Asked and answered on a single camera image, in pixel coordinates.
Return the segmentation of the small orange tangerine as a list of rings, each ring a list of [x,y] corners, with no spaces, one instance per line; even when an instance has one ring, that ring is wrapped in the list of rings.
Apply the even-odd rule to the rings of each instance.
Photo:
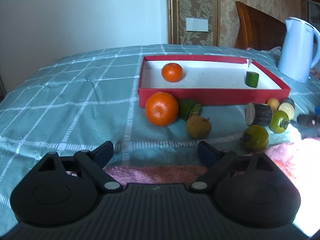
[[[161,74],[168,82],[178,82],[183,78],[183,68],[177,63],[168,63],[162,68]]]

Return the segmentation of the large orange tangerine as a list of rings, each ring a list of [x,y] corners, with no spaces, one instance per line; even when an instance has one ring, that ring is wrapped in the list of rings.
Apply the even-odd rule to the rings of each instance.
[[[155,126],[165,127],[172,124],[177,119],[178,113],[178,101],[166,92],[153,94],[145,104],[145,115]]]

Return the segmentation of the brown longan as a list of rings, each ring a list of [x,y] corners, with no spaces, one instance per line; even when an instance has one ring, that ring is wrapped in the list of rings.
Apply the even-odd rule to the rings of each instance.
[[[194,139],[204,139],[212,130],[209,118],[192,115],[185,123],[186,133]]]

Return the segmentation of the white wall switch panel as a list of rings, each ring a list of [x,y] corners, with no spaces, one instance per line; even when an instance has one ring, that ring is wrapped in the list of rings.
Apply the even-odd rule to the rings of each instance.
[[[186,31],[208,32],[209,23],[204,18],[186,18],[185,29]]]

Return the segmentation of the green cucumber chunk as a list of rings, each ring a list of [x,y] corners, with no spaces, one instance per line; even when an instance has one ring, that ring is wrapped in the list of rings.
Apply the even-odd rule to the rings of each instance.
[[[251,88],[257,88],[259,82],[259,74],[256,72],[246,72],[245,84]]]
[[[191,99],[180,99],[178,100],[178,104],[178,116],[184,121],[187,121],[192,115],[199,115],[202,109],[199,102]]]

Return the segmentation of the red shallow cardboard tray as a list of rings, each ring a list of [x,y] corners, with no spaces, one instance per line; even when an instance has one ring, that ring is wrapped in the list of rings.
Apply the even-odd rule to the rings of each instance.
[[[183,68],[178,82],[163,79],[161,70],[167,63]],[[245,84],[246,72],[259,74],[257,88]],[[155,55],[143,58],[138,84],[140,107],[157,92],[177,99],[191,99],[203,106],[265,103],[269,98],[283,100],[290,87],[267,68],[243,57],[217,55]]]

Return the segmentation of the white electric kettle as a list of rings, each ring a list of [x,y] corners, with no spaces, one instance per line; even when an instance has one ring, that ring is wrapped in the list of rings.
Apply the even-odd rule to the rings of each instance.
[[[287,18],[285,26],[278,70],[297,82],[306,83],[311,68],[319,62],[319,31],[296,17]]]

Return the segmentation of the green tomato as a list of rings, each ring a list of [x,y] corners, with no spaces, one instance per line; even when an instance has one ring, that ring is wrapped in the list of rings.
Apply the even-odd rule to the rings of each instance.
[[[286,131],[289,123],[287,113],[279,110],[273,113],[269,128],[273,133],[280,134]]]
[[[252,125],[246,129],[241,138],[243,147],[251,152],[262,151],[267,148],[269,136],[267,130],[260,125]]]

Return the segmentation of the gold picture frame moulding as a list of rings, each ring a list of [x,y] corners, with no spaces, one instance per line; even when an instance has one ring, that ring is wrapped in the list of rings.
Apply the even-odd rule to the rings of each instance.
[[[220,35],[220,0],[166,0],[168,43],[217,46]],[[191,30],[187,22],[200,20],[206,31]]]

